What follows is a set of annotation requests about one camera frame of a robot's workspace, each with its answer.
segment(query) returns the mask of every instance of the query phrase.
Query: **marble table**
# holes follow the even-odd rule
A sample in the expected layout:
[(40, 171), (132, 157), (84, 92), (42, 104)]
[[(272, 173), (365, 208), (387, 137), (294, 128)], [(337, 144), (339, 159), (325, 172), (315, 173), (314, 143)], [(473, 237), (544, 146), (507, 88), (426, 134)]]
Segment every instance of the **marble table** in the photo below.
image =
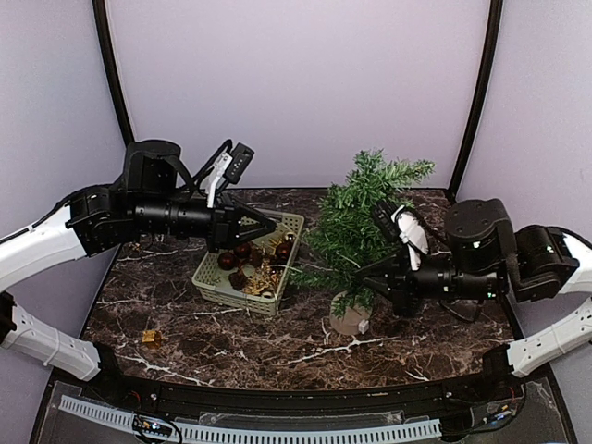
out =
[[(324, 190), (232, 191), (243, 201), (318, 217)], [(407, 193), (434, 228), (450, 206), (442, 191)], [(437, 245), (430, 240), (433, 247)], [(274, 318), (206, 302), (191, 276), (206, 250), (201, 240), (155, 237), (125, 246), (92, 309), (83, 338), (110, 345), (129, 375), (229, 389), (361, 389), (476, 373), (481, 356), (512, 340), (495, 302), (464, 324), (435, 302), (401, 319), (376, 297), (371, 326), (358, 337), (331, 331), (330, 291), (290, 285)], [(316, 264), (305, 245), (297, 264)], [(142, 345), (145, 329), (160, 330), (163, 346)]]

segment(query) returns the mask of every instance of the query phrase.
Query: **white perforated rail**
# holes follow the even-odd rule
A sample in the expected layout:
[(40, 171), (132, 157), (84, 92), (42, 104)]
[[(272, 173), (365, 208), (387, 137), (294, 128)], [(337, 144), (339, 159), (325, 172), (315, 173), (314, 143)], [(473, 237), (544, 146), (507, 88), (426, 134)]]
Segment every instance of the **white perforated rail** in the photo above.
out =
[[(131, 428), (133, 413), (105, 407), (78, 398), (63, 396), (59, 410), (74, 414), (102, 426), (122, 432), (134, 433)], [(318, 432), (267, 432), (262, 430), (239, 430), (206, 427), (202, 425), (175, 422), (183, 435), (183, 443), (211, 444), (378, 444), (414, 442), (441, 436), (439, 420), (412, 424), (389, 425), (356, 430)], [(173, 433), (168, 442), (178, 442)]]

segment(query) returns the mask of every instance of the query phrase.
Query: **black pole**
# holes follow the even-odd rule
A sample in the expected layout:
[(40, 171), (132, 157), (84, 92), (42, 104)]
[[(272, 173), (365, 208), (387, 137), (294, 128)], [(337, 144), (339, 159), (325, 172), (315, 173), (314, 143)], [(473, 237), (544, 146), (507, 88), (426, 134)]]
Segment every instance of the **black pole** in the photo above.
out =
[(123, 141), (128, 146), (135, 142), (133, 131), (130, 124), (130, 116), (128, 115), (128, 108), (123, 99), (123, 92), (121, 90), (121, 82), (117, 74), (117, 65), (115, 62), (115, 54), (113, 52), (113, 42), (111, 42), (111, 33), (109, 32), (109, 21), (107, 19), (107, 11), (105, 0), (92, 0), (92, 8), (94, 10), (94, 21), (96, 23), (96, 31), (99, 36), (99, 44), (101, 45), (101, 55), (103, 56), (103, 65), (105, 66), (105, 74), (107, 82), (109, 83), (109, 90), (111, 91), (111, 99), (113, 100), (113, 107), (117, 115), (117, 122), (121, 130)]
[(487, 21), (485, 43), (481, 56), (481, 66), (479, 67), (479, 75), (477, 76), (477, 84), (475, 86), (475, 95), (473, 96), (473, 103), (471, 104), (471, 111), (466, 123), (466, 129), (464, 130), (464, 136), (462, 137), (459, 156), (456, 159), (456, 165), (454, 166), (454, 172), (452, 173), (452, 179), (448, 187), (448, 192), (453, 198), (456, 198), (456, 194), (459, 192), (459, 188), (461, 188), (464, 171), (469, 162), (481, 112), (483, 111), (483, 103), (485, 102), (487, 86), (489, 85), (489, 77), (493, 66), (493, 56), (496, 52), (498, 33), (500, 32), (502, 6), (503, 0), (491, 0), (489, 6), (489, 19)]

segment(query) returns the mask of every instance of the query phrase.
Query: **plastic basket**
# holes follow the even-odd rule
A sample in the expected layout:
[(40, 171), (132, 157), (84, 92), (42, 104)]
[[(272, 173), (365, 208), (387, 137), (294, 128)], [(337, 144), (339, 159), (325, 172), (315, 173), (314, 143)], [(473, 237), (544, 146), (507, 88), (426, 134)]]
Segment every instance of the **plastic basket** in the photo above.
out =
[[(191, 281), (207, 301), (218, 302), (231, 307), (245, 308), (263, 315), (275, 316), (278, 313), (279, 303), (288, 283), (290, 268), (293, 266), (296, 254), (298, 253), (302, 227), (304, 226), (304, 217), (289, 213), (280, 213), (278, 211), (260, 211), (266, 216), (276, 219), (277, 228), (274, 233), (254, 240), (254, 244), (261, 246), (269, 239), (283, 236), (288, 231), (296, 234), (296, 240), (290, 252), (286, 269), (281, 275), (275, 298), (253, 296), (252, 294), (234, 290), (228, 282), (228, 275), (235, 270), (224, 271), (218, 267), (217, 259), (219, 253), (207, 253), (195, 271)], [(244, 219), (242, 223), (249, 224), (253, 223), (253, 221), (251, 219)]]

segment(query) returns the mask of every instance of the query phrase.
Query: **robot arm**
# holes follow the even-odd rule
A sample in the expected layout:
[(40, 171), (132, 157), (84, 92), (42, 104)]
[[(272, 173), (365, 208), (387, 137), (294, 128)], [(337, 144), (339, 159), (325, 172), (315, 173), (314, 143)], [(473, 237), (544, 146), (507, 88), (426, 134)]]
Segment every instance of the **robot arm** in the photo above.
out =
[[(412, 222), (402, 226), (396, 221), (405, 212)], [(592, 291), (589, 242), (562, 228), (530, 226), (514, 234), (500, 200), (465, 201), (449, 210), (445, 242), (450, 254), (430, 255), (410, 246), (410, 233), (425, 237), (417, 234), (424, 229), (410, 209), (394, 212), (383, 202), (373, 218), (388, 240), (401, 240), (407, 248), (361, 268), (356, 277), (390, 299), (396, 314), (408, 314), (406, 309), (421, 298), (496, 300), (507, 295), (510, 283), (518, 302)], [(587, 299), (552, 326), (486, 353), (484, 375), (527, 376), (591, 339), (592, 299)]]
[[(275, 221), (222, 194), (251, 162), (250, 148), (239, 143), (233, 150), (232, 142), (226, 141), (193, 178), (179, 156), (180, 148), (171, 142), (132, 143), (123, 174), (113, 184), (76, 191), (38, 222), (0, 240), (0, 346), (89, 381), (114, 364), (111, 351), (49, 327), (16, 305), (6, 289), (47, 268), (94, 256), (142, 234), (205, 238), (208, 250), (216, 252), (275, 230)], [(180, 189), (178, 174), (186, 183)], [(193, 191), (201, 192), (205, 179), (207, 195), (190, 200)], [(243, 225), (245, 217), (251, 223)]]

